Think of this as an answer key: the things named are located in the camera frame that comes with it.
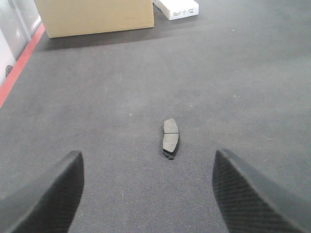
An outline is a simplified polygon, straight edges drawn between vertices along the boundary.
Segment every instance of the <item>white box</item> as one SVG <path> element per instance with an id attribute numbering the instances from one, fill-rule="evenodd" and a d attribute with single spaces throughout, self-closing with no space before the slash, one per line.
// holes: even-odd
<path id="1" fill-rule="evenodd" d="M 199 4 L 194 0 L 153 0 L 168 20 L 196 16 Z"/>

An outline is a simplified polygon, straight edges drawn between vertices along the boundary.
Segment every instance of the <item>red trim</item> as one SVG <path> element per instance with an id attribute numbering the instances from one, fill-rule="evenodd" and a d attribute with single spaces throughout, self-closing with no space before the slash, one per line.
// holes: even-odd
<path id="1" fill-rule="evenodd" d="M 37 31 L 34 33 L 31 41 L 26 46 L 26 48 L 24 49 L 19 59 L 16 61 L 10 74 L 4 80 L 3 84 L 0 86 L 0 108 L 2 107 L 7 96 L 9 95 L 14 83 L 18 79 L 21 71 L 24 69 L 28 59 L 33 53 L 36 45 L 38 44 L 44 32 L 45 32 L 45 28 L 43 26 L 43 23 L 41 23 Z"/>

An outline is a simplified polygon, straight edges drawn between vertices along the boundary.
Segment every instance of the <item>black carbon fiber panel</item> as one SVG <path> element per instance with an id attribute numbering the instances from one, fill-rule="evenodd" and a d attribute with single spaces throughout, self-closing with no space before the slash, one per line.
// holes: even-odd
<path id="1" fill-rule="evenodd" d="M 72 151 L 38 179 L 0 202 L 0 232 L 68 232 L 83 186 L 82 154 Z"/>
<path id="2" fill-rule="evenodd" d="M 310 204 L 273 184 L 228 150 L 216 153 L 213 189 L 231 233 L 309 232 L 310 215 L 299 206 Z"/>

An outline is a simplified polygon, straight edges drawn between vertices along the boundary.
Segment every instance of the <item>white wall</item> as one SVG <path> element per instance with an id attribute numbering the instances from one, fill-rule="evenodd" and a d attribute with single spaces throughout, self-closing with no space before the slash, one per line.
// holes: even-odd
<path id="1" fill-rule="evenodd" d="M 34 0 L 0 0 L 0 85 L 40 23 Z"/>
<path id="2" fill-rule="evenodd" d="M 0 53 L 0 85 L 3 83 L 5 79 L 5 69 L 7 65 L 13 66 L 16 62 L 9 45 L 7 44 L 2 30 L 0 29 L 0 46 L 1 46 L 1 53 Z"/>

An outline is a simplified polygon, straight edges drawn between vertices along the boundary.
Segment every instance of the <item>cardboard box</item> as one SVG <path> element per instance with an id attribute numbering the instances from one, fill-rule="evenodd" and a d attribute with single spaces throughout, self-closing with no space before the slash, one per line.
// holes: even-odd
<path id="1" fill-rule="evenodd" d="M 35 0 L 49 37 L 154 27 L 152 0 Z"/>
<path id="2" fill-rule="evenodd" d="M 196 16 L 199 4 L 194 0 L 153 0 L 168 20 Z"/>

